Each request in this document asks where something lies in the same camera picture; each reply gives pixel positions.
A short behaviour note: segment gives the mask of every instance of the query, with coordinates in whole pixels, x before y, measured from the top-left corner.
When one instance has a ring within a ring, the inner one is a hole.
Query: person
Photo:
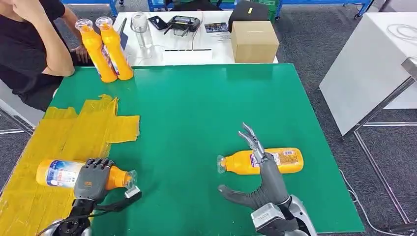
[[[68,49],[57,18],[78,38],[77,48]],[[27,105],[46,111],[63,77],[92,65],[77,20],[60,0],[0,0],[0,79]]]

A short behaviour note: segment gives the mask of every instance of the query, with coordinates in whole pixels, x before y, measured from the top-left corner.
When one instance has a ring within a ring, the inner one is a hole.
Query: robotic hand
[[[106,206],[98,205],[107,196],[109,190],[109,179],[112,179],[112,171],[117,169],[113,161],[107,159],[89,159],[81,168],[74,186],[75,199],[72,203],[72,210],[64,220],[55,221],[48,228],[41,231],[44,236],[90,236],[91,228],[89,217],[99,216],[111,211],[119,212],[142,196],[141,190],[133,184],[131,179],[125,186],[125,198]],[[100,213],[91,215],[93,210]]]
[[[255,191],[243,193],[220,185],[218,190],[229,201],[250,207],[256,232],[266,236],[316,236],[302,202],[289,195],[273,156],[265,152],[253,130],[243,123],[246,133],[238,132],[253,150],[262,183]]]

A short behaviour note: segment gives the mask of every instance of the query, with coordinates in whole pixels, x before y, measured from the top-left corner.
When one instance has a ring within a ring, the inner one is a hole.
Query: green tabletop
[[[140,115],[135,142],[113,144],[110,159],[138,172],[143,198],[93,220],[94,235],[247,236],[251,209],[217,187],[251,191],[260,176],[219,174],[218,155],[247,150],[242,121],[265,148],[295,147],[304,168],[284,175],[317,232],[361,232],[363,225],[292,64],[139,67],[129,81],[105,84],[94,68],[63,80],[51,106],[74,107],[101,94],[120,98],[118,115]],[[112,191],[105,203],[122,198]]]

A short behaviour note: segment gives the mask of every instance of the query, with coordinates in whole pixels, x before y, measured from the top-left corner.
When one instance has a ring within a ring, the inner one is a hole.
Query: gray robotic hand
[[[289,195],[284,179],[270,153],[265,152],[253,130],[243,123],[247,133],[239,131],[259,164],[261,185],[251,193],[243,193],[220,185],[218,190],[227,200],[250,207],[255,230],[267,236],[315,236],[316,231],[302,202]]]

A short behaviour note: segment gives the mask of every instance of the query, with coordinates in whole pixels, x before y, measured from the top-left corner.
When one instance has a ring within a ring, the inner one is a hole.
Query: orange bottle
[[[279,171],[283,174],[295,173],[302,170],[304,161],[298,148],[268,148],[274,157]],[[225,171],[235,172],[238,175],[259,175],[260,169],[252,151],[238,151],[231,156],[217,157],[217,170],[219,173]]]
[[[61,161],[61,160],[44,160],[36,172],[36,181],[44,186],[58,186],[73,188],[77,181],[78,174],[84,166],[81,162]],[[109,178],[106,183],[106,189],[127,187],[135,185],[136,171],[122,171],[116,166],[110,168]]]
[[[104,48],[101,37],[92,28],[92,21],[89,19],[80,19],[75,23],[75,27],[81,33],[83,44],[100,74],[101,80],[106,83],[115,81],[117,74],[111,63],[110,56]]]
[[[116,73],[121,80],[128,80],[133,77],[133,70],[123,54],[120,45],[120,36],[113,29],[113,20],[110,17],[102,16],[95,21],[101,31],[101,38],[109,52]]]

